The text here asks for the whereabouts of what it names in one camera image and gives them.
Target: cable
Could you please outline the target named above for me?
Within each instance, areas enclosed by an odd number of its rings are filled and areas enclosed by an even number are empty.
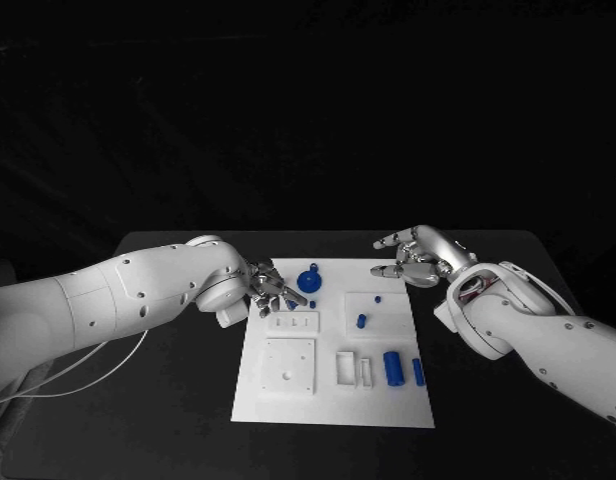
[[[84,358],[75,362],[69,367],[66,367],[59,373],[56,373],[52,377],[46,378],[38,385],[33,385],[30,388],[26,388],[20,392],[16,392],[12,394],[9,397],[4,397],[0,399],[0,403],[7,402],[16,397],[20,397],[25,393],[30,392],[35,390],[38,387],[42,387],[45,384],[51,383],[56,378],[59,378],[65,373],[68,373],[71,370],[74,370],[95,354],[95,352],[105,346],[108,342],[102,342],[88,353],[88,355],[84,356]]]
[[[523,270],[518,265],[515,265],[513,263],[510,262],[502,262],[503,264],[506,264],[509,267],[515,267],[518,268],[526,275],[528,277],[531,278],[531,280],[545,289],[545,291],[552,295],[552,298],[559,302],[559,305],[567,309],[567,311],[570,312],[570,315],[575,315],[574,313],[574,309],[571,308],[571,305],[567,303],[567,301],[564,300],[564,298],[559,296],[559,294],[549,288],[549,286],[545,284],[545,282],[531,273],[531,272],[526,272],[526,270]]]
[[[7,400],[10,400],[12,398],[16,398],[16,397],[22,397],[22,398],[55,398],[55,397],[64,397],[65,395],[71,395],[72,393],[81,392],[81,391],[85,390],[88,387],[92,387],[101,380],[104,380],[107,377],[110,377],[110,375],[113,375],[113,373],[115,373],[117,369],[124,365],[124,363],[127,362],[127,360],[130,359],[130,357],[134,355],[134,352],[137,351],[137,349],[139,349],[139,347],[140,347],[140,345],[141,345],[141,343],[143,343],[143,341],[144,341],[144,338],[146,338],[147,333],[149,333],[149,330],[144,330],[144,334],[141,335],[141,338],[139,339],[137,345],[134,346],[134,348],[133,348],[130,354],[127,355],[127,357],[124,357],[124,360],[117,364],[115,368],[113,368],[113,370],[111,370],[105,375],[102,375],[101,378],[98,378],[95,381],[92,381],[88,385],[85,385],[84,387],[81,387],[81,388],[78,388],[77,390],[72,390],[72,391],[69,391],[69,392],[53,393],[53,394],[49,394],[49,395],[23,395],[23,392],[22,392],[22,393],[19,393],[19,394],[12,395],[12,396],[7,397],[7,398],[3,398],[3,399],[0,400],[0,403],[2,403],[2,402],[6,402]],[[88,358],[88,356],[91,356],[94,353],[95,353],[95,350],[87,355],[85,358],[82,358],[82,359],[79,360],[78,363],[84,362],[84,360]],[[36,387],[32,387],[32,388],[27,389],[26,391],[33,390],[33,388],[38,388],[39,386],[40,386],[40,385],[36,385]]]

